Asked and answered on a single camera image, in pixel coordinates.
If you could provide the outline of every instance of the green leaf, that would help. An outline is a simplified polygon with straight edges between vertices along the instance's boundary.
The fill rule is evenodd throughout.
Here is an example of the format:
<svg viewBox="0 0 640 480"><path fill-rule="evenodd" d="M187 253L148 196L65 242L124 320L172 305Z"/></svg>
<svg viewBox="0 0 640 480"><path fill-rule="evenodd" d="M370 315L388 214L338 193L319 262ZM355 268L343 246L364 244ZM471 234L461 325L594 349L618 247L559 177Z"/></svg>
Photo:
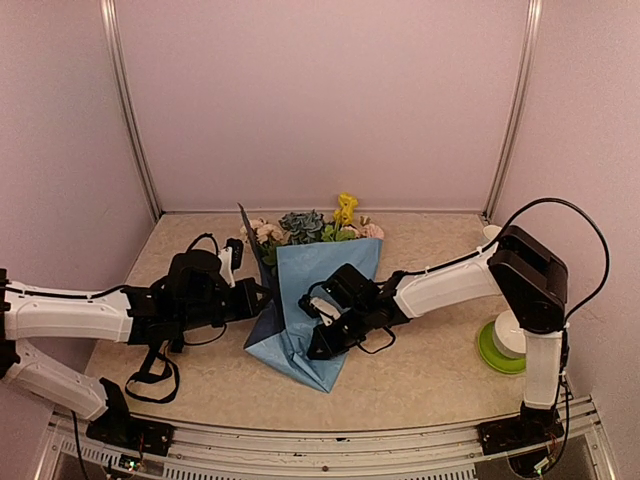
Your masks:
<svg viewBox="0 0 640 480"><path fill-rule="evenodd" d="M323 242L335 242L334 236L335 230L333 229L333 225L327 225L326 227L324 227L321 237Z"/></svg>
<svg viewBox="0 0 640 480"><path fill-rule="evenodd" d="M265 265L268 265L270 267L277 265L278 257L276 256L276 246L269 245L265 250L265 254L262 256L262 261L265 263Z"/></svg>
<svg viewBox="0 0 640 480"><path fill-rule="evenodd" d="M346 242L347 240L355 240L356 233L352 230L338 230L336 233L336 242Z"/></svg>

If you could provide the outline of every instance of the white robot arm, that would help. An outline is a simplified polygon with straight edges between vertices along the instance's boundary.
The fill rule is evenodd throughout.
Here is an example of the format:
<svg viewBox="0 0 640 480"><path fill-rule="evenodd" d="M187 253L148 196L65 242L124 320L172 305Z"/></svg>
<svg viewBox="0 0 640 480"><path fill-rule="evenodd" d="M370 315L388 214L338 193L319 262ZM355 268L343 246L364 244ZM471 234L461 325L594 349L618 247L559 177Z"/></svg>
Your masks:
<svg viewBox="0 0 640 480"><path fill-rule="evenodd" d="M464 257L422 272L395 272L381 286L350 264L340 267L321 284L334 304L307 292L299 306L322 320L314 329L307 352L322 360L361 346L373 329L390 328L447 305L489 295L505 296L526 336L527 378L518 442L493 437L486 453L562 436L555 409L559 378L567 360L565 330L568 272L566 265L519 227L510 226L496 242L478 247ZM529 435L531 425L543 431Z"/></svg>
<svg viewBox="0 0 640 480"><path fill-rule="evenodd" d="M151 287L119 286L101 293L9 282L6 270L0 270L0 378L77 412L91 422L89 436L93 432L94 438L138 449L146 432L151 444L165 438L147 451L166 453L170 426L132 419L116 384L66 367L27 339L92 338L150 348L170 341L179 351L184 331L252 318L269 301L269 292L254 279L234 279L241 255L242 242L233 239L217 254L190 247Z"/></svg>

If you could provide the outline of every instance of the yellow flower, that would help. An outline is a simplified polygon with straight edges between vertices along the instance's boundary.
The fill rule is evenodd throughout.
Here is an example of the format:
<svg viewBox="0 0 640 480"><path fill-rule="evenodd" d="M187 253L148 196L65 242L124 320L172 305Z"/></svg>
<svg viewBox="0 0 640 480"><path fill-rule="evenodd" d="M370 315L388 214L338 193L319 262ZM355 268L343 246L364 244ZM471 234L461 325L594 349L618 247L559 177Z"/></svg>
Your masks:
<svg viewBox="0 0 640 480"><path fill-rule="evenodd" d="M351 225L353 223L353 212L358 206L358 199L346 192L338 196L340 208L333 213L336 227L339 225Z"/></svg>

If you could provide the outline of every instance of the pink flower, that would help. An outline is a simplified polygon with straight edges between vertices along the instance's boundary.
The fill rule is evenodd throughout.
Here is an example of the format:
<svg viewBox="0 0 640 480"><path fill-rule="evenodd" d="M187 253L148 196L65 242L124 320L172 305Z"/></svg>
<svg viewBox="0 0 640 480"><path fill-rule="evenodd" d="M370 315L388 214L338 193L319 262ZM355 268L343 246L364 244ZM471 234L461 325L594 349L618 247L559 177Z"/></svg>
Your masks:
<svg viewBox="0 0 640 480"><path fill-rule="evenodd" d="M368 223L364 227L362 227L362 234L366 238L378 238L380 240L384 240L384 230L382 230L375 223Z"/></svg>

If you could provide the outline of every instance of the marble surface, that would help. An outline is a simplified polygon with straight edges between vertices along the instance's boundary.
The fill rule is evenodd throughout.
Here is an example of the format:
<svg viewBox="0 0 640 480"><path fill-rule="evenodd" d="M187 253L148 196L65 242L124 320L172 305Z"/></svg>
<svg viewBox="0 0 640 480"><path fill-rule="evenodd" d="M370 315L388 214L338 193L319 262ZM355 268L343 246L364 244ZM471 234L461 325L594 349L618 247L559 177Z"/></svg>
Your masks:
<svg viewBox="0 0 640 480"><path fill-rule="evenodd" d="M280 214L251 214L277 219ZM386 232L379 279L399 268L414 270L469 252L482 241L475 215L373 213ZM165 215L153 231L128 279L148 285L163 276L172 256L198 234L213 232L224 244L238 237L240 216L233 214ZM245 249L237 278L257 276ZM167 405L127 397L133 412L209 425L275 430L369 430L429 426L477 420L519 408L523 376L494 372L476 347L479 329L506 308L501 297L477 299L443 308L394 327L396 344L375 356L354 349L330 394L315 391L263 365L242 346L253 321L229 325L226 335L204 347L186 347L173 355L181 386ZM188 332L189 341L211 338L203 328ZM387 341L383 332L369 338L369 348ZM98 342L87 373L109 378L121 387L139 368L146 348ZM139 385L135 391L164 396L167 385Z"/></svg>

